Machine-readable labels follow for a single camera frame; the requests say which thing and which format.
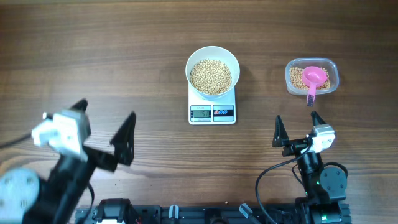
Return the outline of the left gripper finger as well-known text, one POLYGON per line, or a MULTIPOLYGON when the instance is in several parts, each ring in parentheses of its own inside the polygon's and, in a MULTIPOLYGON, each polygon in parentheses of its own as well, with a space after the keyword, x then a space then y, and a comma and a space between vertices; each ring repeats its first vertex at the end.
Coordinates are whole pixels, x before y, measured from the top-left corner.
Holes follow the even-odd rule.
POLYGON ((110 141, 110 145, 114 146, 115 158, 126 166, 130 166, 134 159, 135 126, 136 114, 132 111, 110 141))
POLYGON ((85 113, 87 106, 88 106, 88 101, 85 98, 83 98, 77 103, 75 103, 70 109, 85 113))

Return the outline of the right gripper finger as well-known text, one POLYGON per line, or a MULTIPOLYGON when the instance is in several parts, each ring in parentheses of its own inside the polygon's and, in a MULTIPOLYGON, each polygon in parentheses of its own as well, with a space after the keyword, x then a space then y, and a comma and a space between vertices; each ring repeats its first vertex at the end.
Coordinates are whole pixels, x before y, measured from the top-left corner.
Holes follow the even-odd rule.
POLYGON ((289 136, 285 130, 282 118, 277 115, 275 119, 275 132, 272 141, 272 147, 284 147, 289 145, 289 136))
POLYGON ((326 122, 321 118, 321 116, 316 111, 311 112, 311 117, 314 126, 326 124, 326 122))

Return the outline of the pink plastic measuring scoop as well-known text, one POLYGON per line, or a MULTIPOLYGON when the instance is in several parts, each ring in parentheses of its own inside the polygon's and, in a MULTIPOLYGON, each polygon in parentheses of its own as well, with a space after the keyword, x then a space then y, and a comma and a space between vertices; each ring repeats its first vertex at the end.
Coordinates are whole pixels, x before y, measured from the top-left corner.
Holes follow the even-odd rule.
POLYGON ((310 66, 303 70, 302 81, 308 87, 307 106, 313 106, 317 87, 322 86, 326 80, 327 74, 319 67, 310 66))

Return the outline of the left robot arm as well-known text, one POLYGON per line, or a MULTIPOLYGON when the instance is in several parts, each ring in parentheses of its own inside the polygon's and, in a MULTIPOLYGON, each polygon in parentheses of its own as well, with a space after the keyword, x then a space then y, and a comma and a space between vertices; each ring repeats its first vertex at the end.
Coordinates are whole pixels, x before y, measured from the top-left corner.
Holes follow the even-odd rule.
POLYGON ((91 134, 82 99, 71 108, 43 114, 31 133, 1 145, 10 147, 28 138, 38 147, 49 146, 60 154, 48 179, 26 168, 15 168, 1 176, 1 223, 67 223, 95 169, 114 172, 134 159, 136 114, 131 112, 113 136, 112 154, 84 145, 91 134))

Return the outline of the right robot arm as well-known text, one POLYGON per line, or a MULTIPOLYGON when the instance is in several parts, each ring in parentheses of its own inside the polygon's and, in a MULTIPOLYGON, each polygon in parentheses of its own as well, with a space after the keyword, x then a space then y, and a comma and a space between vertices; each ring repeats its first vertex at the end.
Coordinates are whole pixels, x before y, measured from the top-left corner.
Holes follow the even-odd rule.
POLYGON ((282 155, 294 156, 305 190, 305 197, 295 200, 295 215, 298 223, 326 224, 351 223, 346 199, 348 170, 337 162, 324 163, 320 153, 331 147, 335 130, 318 115, 311 113, 313 128, 302 139, 290 140, 282 118, 275 119, 272 145, 282 147, 282 155))

